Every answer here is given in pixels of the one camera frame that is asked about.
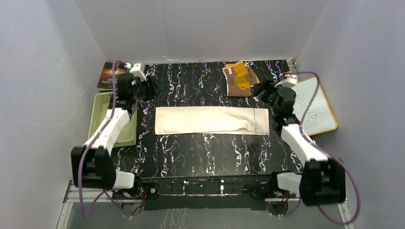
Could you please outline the white terry towel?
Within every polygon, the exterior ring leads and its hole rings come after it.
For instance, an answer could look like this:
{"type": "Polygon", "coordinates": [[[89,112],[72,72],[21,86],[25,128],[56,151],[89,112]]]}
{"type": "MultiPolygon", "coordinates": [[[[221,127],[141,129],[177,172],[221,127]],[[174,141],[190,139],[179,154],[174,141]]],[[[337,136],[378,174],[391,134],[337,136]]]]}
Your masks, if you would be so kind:
{"type": "Polygon", "coordinates": [[[268,135],[269,111],[227,106],[158,107],[155,134],[268,135]]]}

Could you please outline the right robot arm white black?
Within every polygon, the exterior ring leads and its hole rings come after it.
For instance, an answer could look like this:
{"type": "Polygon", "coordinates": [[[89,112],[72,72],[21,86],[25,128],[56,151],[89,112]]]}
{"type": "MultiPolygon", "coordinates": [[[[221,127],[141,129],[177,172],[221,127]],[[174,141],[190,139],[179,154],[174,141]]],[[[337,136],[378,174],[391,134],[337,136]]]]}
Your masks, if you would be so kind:
{"type": "Polygon", "coordinates": [[[254,87],[253,95],[260,96],[262,102],[270,105],[273,129],[303,165],[300,174],[289,171],[272,172],[269,180],[270,194],[280,198],[289,191],[300,197],[307,206],[344,202],[345,171],[300,130],[301,122],[293,108],[296,92],[267,79],[254,87]]]}

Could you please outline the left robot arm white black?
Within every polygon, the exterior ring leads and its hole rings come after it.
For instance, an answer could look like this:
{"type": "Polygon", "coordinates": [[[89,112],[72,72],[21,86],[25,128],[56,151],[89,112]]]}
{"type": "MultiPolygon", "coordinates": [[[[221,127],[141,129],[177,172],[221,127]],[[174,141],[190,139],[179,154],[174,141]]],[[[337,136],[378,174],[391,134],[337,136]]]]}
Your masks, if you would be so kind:
{"type": "Polygon", "coordinates": [[[74,185],[103,190],[124,189],[130,198],[138,198],[143,186],[131,172],[118,171],[111,152],[121,131],[130,122],[140,100],[153,100],[158,86],[151,76],[143,81],[133,73],[118,76],[106,116],[94,134],[82,146],[71,151],[74,185]]]}

